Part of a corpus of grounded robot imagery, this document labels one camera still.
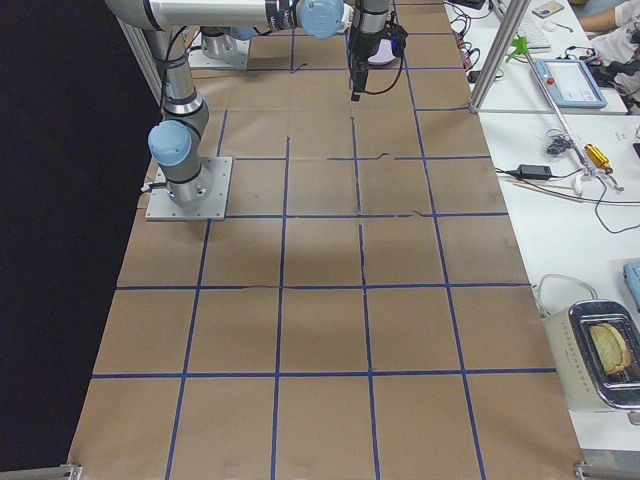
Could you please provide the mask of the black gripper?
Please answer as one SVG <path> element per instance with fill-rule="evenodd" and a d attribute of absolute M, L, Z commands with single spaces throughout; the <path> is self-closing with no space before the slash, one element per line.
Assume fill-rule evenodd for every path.
<path fill-rule="evenodd" d="M 408 33 L 401 25 L 387 25 L 377 33 L 366 33 L 353 25 L 349 30 L 348 59 L 351 80 L 351 100 L 358 102 L 366 93 L 369 73 L 368 58 L 378 50 L 382 39 L 394 42 L 393 51 L 399 58 L 404 55 Z"/>

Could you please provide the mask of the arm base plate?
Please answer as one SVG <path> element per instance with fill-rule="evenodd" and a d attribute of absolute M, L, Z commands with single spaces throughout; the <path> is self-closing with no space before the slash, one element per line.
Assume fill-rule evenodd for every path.
<path fill-rule="evenodd" d="M 146 219 L 150 221 L 223 221 L 227 212 L 233 159 L 203 157 L 199 175 L 184 184 L 168 182 L 160 168 L 159 187 L 149 191 Z"/>
<path fill-rule="evenodd" d="M 245 70 L 248 65 L 250 41 L 236 40 L 228 35 L 199 35 L 189 49 L 192 69 Z"/>

